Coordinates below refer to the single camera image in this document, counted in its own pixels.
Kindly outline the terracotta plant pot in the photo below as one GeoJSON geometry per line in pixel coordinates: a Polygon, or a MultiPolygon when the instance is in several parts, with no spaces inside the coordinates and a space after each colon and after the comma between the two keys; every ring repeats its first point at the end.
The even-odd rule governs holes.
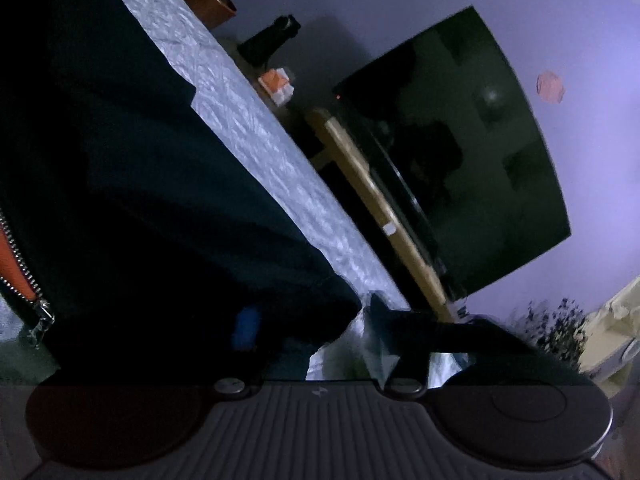
{"type": "Polygon", "coordinates": [[[231,0],[184,0],[207,29],[214,29],[235,17],[236,6],[231,0]]]}

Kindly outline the black television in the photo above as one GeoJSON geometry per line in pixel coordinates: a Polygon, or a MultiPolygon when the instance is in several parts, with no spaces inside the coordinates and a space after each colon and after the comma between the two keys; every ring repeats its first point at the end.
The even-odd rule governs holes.
{"type": "Polygon", "coordinates": [[[425,29],[333,92],[345,130],[449,298],[570,236],[544,136],[477,10],[425,29]]]}

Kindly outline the cream shelf unit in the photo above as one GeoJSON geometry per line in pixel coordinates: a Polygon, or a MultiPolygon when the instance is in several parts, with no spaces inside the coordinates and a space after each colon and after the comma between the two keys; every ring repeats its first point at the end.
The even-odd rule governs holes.
{"type": "Polygon", "coordinates": [[[603,384],[639,354],[639,278],[586,318],[579,370],[603,384]]]}

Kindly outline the black jacket with orange lining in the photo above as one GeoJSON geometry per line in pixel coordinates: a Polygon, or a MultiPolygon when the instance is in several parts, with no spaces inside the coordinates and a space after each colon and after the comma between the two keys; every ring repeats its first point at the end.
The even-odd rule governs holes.
{"type": "Polygon", "coordinates": [[[122,0],[1,0],[1,209],[63,370],[198,376],[255,307],[302,379],[359,311],[194,94],[122,0]]]}

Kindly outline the dried flower bouquet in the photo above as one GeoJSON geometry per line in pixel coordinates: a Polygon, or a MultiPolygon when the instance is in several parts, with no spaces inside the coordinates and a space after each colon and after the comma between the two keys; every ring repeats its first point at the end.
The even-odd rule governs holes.
{"type": "Polygon", "coordinates": [[[531,301],[508,317],[512,333],[573,370],[580,369],[587,342],[586,325],[587,315],[570,298],[562,298],[556,307],[550,307],[547,301],[531,301]]]}

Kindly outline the orange white tissue pack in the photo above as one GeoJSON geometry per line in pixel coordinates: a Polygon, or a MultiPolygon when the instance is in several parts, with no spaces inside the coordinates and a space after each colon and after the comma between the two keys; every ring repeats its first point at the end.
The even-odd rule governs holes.
{"type": "Polygon", "coordinates": [[[288,104],[294,94],[292,79],[284,68],[270,68],[258,77],[258,84],[277,107],[288,104]]]}

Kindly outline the black speaker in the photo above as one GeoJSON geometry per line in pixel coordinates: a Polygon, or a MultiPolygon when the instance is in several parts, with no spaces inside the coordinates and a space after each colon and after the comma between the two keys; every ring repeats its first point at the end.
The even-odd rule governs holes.
{"type": "Polygon", "coordinates": [[[245,62],[258,70],[265,67],[277,50],[293,39],[301,28],[292,14],[280,15],[269,26],[239,44],[236,50],[245,62]]]}

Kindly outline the wooden tv shelf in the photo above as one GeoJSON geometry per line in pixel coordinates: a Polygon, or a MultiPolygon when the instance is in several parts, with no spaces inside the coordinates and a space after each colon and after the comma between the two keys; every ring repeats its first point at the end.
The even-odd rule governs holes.
{"type": "Polygon", "coordinates": [[[439,321],[457,322],[458,316],[451,312],[436,271],[427,262],[427,258],[421,255],[419,246],[411,238],[405,223],[373,179],[367,159],[345,128],[324,108],[314,108],[307,117],[323,144],[323,151],[312,160],[312,164],[320,170],[328,162],[334,162],[367,209],[368,215],[376,224],[376,230],[392,248],[392,263],[398,262],[401,269],[410,275],[410,283],[420,290],[423,299],[410,300],[412,289],[404,290],[402,294],[416,308],[424,308],[424,304],[428,304],[439,321]]]}

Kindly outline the pink wall sticker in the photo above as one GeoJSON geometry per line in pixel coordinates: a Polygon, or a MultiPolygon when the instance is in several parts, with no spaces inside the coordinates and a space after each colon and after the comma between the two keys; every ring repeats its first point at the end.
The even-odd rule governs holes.
{"type": "Polygon", "coordinates": [[[551,70],[546,70],[537,77],[536,92],[544,102],[560,104],[565,94],[563,79],[551,70]]]}

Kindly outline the silver quilted bedspread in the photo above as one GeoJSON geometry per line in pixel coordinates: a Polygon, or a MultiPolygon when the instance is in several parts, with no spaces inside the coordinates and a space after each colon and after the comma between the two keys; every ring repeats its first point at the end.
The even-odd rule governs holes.
{"type": "MultiPolygon", "coordinates": [[[[368,378],[381,385],[383,375],[390,371],[396,359],[375,335],[367,306],[374,294],[380,294],[393,310],[412,309],[408,304],[394,304],[385,292],[374,290],[359,258],[338,254],[337,243],[348,242],[357,235],[352,222],[304,155],[252,95],[231,58],[186,5],[179,0],[122,2],[169,65],[194,87],[191,103],[194,112],[281,206],[306,240],[324,255],[332,270],[356,292],[360,302],[358,313],[340,336],[314,352],[306,376],[292,380],[368,378]]],[[[52,307],[27,269],[2,209],[1,237],[9,244],[10,254],[18,260],[18,276],[26,282],[24,287],[17,287],[12,278],[4,278],[2,297],[10,306],[24,311],[27,336],[37,349],[47,352],[56,367],[55,377],[67,388],[98,384],[142,389],[158,380],[172,386],[213,387],[211,370],[183,380],[166,375],[151,378],[63,370],[44,343],[55,323],[52,307]]]]}

